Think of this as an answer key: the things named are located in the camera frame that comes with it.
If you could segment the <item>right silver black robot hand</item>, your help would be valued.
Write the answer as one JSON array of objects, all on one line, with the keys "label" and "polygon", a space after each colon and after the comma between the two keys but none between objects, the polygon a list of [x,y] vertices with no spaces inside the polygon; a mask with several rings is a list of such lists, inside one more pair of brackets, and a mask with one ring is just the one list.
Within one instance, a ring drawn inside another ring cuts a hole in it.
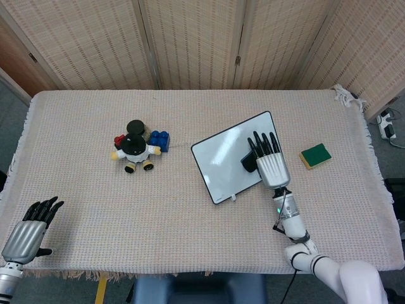
[{"label": "right silver black robot hand", "polygon": [[248,137],[247,142],[261,180],[269,189],[287,187],[290,174],[276,135],[273,132],[259,135],[257,131],[252,134],[254,139]]}]

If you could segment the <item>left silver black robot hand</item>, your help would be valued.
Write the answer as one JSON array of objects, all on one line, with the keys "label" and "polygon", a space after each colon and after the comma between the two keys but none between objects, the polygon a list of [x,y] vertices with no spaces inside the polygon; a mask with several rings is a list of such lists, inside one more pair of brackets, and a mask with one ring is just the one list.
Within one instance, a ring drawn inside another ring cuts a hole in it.
[{"label": "left silver black robot hand", "polygon": [[54,196],[30,205],[4,245],[1,252],[4,260],[26,265],[37,257],[52,255],[52,249],[41,248],[41,245],[51,222],[64,203]]}]

